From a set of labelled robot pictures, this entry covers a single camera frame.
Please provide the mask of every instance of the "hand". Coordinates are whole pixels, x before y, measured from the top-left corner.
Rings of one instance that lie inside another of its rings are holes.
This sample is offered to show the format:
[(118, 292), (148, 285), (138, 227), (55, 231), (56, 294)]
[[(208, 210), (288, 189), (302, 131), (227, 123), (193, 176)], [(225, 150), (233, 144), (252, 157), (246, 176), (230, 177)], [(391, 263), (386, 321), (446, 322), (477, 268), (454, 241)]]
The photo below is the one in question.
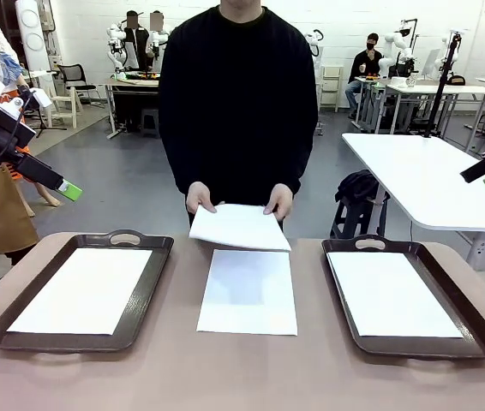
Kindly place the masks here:
[(263, 213), (267, 215), (274, 212), (277, 221), (283, 221), (292, 211), (293, 200), (294, 194), (291, 190), (284, 184), (277, 184), (273, 187), (269, 204)]
[(194, 182), (189, 186), (188, 199), (185, 204), (191, 214), (197, 213), (199, 205), (205, 207), (210, 212), (216, 212), (216, 209), (210, 201), (210, 190), (202, 182)]

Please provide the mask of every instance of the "tray handle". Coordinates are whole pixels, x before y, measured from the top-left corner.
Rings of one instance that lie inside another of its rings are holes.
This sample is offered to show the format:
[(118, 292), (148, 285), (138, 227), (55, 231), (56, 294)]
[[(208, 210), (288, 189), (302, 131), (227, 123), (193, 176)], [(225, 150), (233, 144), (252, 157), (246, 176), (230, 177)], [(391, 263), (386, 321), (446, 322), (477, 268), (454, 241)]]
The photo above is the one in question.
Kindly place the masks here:
[(135, 245), (141, 244), (143, 240), (146, 238), (145, 235), (143, 235), (139, 231), (134, 231), (133, 229), (118, 229), (116, 231), (112, 231), (111, 233), (105, 235), (105, 238), (107, 239), (107, 242), (109, 243), (110, 246), (115, 245), (113, 244), (112, 240), (114, 237), (117, 237), (118, 235), (132, 235), (134, 237), (137, 237), (138, 243)]
[[(375, 234), (365, 234), (354, 237), (350, 240), (353, 243), (353, 247), (358, 250), (363, 250), (366, 248), (375, 248), (377, 250), (383, 251), (392, 247), (393, 241), (387, 240), (385, 237)], [(359, 241), (372, 241), (372, 245), (367, 245), (365, 247), (357, 246)]]

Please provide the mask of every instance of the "orange cloth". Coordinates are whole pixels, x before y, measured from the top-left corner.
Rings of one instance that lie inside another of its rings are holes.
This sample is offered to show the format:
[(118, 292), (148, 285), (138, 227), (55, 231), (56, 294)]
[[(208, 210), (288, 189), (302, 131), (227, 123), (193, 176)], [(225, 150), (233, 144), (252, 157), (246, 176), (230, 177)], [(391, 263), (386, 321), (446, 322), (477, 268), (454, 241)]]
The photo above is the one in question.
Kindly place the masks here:
[[(18, 94), (18, 91), (17, 90), (14, 90), (12, 92), (6, 92), (4, 93), (1, 97), (0, 97), (0, 103), (7, 103), (9, 102), (12, 98), (16, 98), (16, 97), (19, 97), (20, 94)], [(19, 152), (26, 152), (27, 154), (29, 154), (29, 147), (28, 146), (25, 146), (25, 147), (16, 147), (16, 150), (18, 150)], [(14, 180), (20, 180), (22, 177), (22, 175), (20, 173), (17, 173), (14, 168), (12, 167), (12, 165), (10, 164), (6, 164), (7, 167), (9, 168), (9, 171), (10, 171), (10, 174), (12, 175), (12, 178)]]

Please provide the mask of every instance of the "stack of paper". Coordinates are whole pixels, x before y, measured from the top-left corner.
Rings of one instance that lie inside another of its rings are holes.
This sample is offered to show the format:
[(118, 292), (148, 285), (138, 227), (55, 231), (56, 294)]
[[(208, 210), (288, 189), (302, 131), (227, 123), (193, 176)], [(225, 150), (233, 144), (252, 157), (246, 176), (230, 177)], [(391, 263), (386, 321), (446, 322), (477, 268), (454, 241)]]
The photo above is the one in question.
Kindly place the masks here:
[(190, 238), (257, 250), (290, 251), (290, 244), (273, 214), (264, 207), (224, 204), (212, 213), (199, 206)]
[(329, 253), (361, 336), (463, 338), (399, 253)]
[(214, 251), (197, 330), (297, 335), (289, 254)]
[(151, 253), (75, 250), (8, 331), (112, 335)]

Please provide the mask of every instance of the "seated man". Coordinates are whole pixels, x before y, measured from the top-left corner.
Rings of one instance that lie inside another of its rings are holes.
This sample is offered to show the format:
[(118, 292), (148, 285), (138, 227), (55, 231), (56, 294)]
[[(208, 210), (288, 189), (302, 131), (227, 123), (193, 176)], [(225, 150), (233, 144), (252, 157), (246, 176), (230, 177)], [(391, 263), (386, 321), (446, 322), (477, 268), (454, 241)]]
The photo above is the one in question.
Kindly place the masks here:
[(380, 37), (376, 33), (368, 36), (366, 42), (366, 50), (359, 53), (355, 57), (353, 67), (351, 68), (351, 75), (349, 78), (349, 85), (345, 90), (345, 95), (349, 100), (350, 114), (349, 118), (355, 120), (356, 118), (356, 99), (355, 94), (361, 92), (361, 83), (355, 78), (361, 75), (377, 75), (380, 72), (380, 59), (383, 57), (379, 51), (374, 48), (378, 44)]

